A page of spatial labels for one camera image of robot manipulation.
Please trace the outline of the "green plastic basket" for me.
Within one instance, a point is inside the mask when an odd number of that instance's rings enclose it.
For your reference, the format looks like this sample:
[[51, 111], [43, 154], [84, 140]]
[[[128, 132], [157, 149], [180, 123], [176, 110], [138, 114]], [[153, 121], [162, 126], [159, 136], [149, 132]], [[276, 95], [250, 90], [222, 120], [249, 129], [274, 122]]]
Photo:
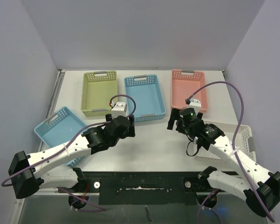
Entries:
[[81, 111], [86, 117], [110, 114], [110, 99], [117, 94], [116, 71], [86, 72], [83, 76]]

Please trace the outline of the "pink plastic basket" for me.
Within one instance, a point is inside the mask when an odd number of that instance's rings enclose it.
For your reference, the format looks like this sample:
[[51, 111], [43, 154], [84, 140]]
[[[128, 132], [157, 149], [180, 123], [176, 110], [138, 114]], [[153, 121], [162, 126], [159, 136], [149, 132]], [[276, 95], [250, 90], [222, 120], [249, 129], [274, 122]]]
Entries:
[[182, 109], [186, 99], [200, 87], [205, 86], [205, 73], [193, 70], [172, 70], [171, 107]]

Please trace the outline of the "blue basket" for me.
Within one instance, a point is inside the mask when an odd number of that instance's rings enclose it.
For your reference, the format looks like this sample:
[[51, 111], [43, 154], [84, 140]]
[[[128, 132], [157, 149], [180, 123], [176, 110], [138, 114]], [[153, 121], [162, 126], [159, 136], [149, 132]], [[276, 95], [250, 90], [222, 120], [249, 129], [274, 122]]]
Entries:
[[126, 95], [136, 103], [135, 122], [164, 118], [166, 107], [157, 75], [125, 77], [124, 86]]
[[86, 124], [64, 106], [34, 128], [37, 136], [49, 148], [70, 141]]

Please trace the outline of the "white plastic basket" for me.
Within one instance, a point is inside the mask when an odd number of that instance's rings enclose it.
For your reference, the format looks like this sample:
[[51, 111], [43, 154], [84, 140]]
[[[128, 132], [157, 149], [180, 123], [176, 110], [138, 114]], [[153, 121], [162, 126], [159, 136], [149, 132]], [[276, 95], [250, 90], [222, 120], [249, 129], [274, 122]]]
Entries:
[[[221, 129], [224, 132], [224, 134], [230, 139], [230, 141], [232, 141], [232, 137], [234, 135], [237, 125], [205, 121], [205, 124], [210, 123], [216, 125], [219, 129]], [[252, 130], [249, 126], [240, 126], [239, 131], [236, 135], [235, 144], [239, 148], [239, 150], [241, 150], [243, 153], [249, 156], [254, 162], [257, 161]], [[206, 151], [203, 148], [199, 150], [199, 153], [195, 156], [195, 160], [211, 163], [224, 163], [224, 161], [218, 156], [210, 153], [209, 151]]]

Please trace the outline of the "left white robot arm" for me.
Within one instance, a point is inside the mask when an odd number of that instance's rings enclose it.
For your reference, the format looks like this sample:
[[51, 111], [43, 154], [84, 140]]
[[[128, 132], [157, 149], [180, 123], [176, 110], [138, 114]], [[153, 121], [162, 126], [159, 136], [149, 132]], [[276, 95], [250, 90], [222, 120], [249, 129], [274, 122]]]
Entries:
[[134, 136], [134, 116], [118, 116], [84, 127], [72, 140], [45, 151], [16, 153], [8, 169], [15, 197], [27, 198], [40, 189], [53, 187], [82, 191], [86, 185], [82, 170], [70, 168], [65, 163], [105, 151], [116, 146], [120, 139]]

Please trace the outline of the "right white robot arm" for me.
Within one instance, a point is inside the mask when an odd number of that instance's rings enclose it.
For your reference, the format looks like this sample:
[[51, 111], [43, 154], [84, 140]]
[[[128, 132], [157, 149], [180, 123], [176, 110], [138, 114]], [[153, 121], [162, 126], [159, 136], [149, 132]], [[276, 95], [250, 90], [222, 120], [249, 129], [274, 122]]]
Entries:
[[273, 173], [260, 166], [234, 146], [220, 128], [205, 124], [200, 112], [196, 113], [194, 108], [173, 108], [167, 129], [174, 126], [197, 149], [204, 148], [218, 156], [240, 176], [236, 178], [209, 166], [198, 175], [202, 190], [219, 189], [237, 196], [260, 217], [267, 217], [280, 202], [280, 172]]

